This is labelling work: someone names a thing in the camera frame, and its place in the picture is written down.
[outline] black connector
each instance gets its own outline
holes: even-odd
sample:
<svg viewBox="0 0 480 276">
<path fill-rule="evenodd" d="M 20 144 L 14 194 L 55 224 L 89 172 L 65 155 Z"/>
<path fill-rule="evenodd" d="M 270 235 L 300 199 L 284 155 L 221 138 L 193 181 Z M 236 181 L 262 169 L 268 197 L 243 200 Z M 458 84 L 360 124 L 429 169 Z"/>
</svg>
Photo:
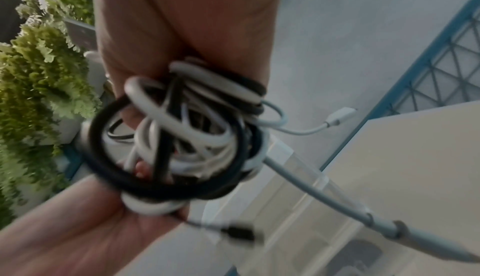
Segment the black connector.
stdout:
<svg viewBox="0 0 480 276">
<path fill-rule="evenodd" d="M 229 227 L 222 228 L 221 232 L 228 235 L 232 239 L 244 242 L 263 244 L 265 240 L 263 233 L 255 232 L 251 226 L 230 225 Z"/>
</svg>

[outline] hand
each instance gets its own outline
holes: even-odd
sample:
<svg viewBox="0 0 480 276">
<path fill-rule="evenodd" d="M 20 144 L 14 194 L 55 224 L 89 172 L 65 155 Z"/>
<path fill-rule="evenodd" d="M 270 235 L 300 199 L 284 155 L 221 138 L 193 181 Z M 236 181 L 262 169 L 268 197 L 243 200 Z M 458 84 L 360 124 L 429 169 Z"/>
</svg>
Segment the hand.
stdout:
<svg viewBox="0 0 480 276">
<path fill-rule="evenodd" d="M 137 174 L 148 176 L 140 162 Z M 186 218 L 188 209 L 179 214 Z M 179 225 L 127 210 L 120 194 L 89 176 L 0 232 L 2 275 L 108 276 Z"/>
<path fill-rule="evenodd" d="M 165 75 L 185 56 L 267 85 L 279 0 L 94 0 L 99 52 L 123 95 L 134 75 Z M 143 115 L 122 114 L 133 127 Z"/>
</svg>

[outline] white connector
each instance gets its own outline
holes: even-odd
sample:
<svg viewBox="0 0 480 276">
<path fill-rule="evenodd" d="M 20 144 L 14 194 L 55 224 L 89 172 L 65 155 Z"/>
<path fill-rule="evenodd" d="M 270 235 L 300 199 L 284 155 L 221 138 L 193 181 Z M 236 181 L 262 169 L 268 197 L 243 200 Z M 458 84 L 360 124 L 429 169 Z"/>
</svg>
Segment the white connector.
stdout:
<svg viewBox="0 0 480 276">
<path fill-rule="evenodd" d="M 325 123 L 328 124 L 329 127 L 338 126 L 347 121 L 348 119 L 352 118 L 356 112 L 357 110 L 355 108 L 342 107 L 339 110 L 328 115 Z"/>
</svg>

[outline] gray floor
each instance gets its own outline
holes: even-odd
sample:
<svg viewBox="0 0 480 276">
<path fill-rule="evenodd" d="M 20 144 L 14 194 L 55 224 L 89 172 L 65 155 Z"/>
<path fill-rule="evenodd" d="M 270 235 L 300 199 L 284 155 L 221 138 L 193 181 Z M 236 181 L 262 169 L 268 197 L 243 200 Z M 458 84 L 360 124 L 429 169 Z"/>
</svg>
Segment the gray floor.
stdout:
<svg viewBox="0 0 480 276">
<path fill-rule="evenodd" d="M 290 128 L 343 107 L 348 123 L 317 135 L 276 133 L 320 166 L 467 0 L 282 0 L 268 98 Z"/>
</svg>

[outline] concrete floor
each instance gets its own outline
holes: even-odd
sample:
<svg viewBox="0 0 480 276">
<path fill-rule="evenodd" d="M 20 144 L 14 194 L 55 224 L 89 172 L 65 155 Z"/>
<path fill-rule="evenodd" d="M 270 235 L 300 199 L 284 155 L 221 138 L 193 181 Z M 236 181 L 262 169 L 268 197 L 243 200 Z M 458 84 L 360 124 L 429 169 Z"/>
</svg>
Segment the concrete floor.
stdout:
<svg viewBox="0 0 480 276">
<path fill-rule="evenodd" d="M 295 129 L 319 125 L 344 106 L 359 112 L 318 135 L 276 135 L 320 166 L 466 1 L 282 0 L 267 97 L 284 108 Z M 184 233 L 154 243 L 121 275 L 222 276 L 226 259 L 199 252 L 201 232 Z"/>
</svg>

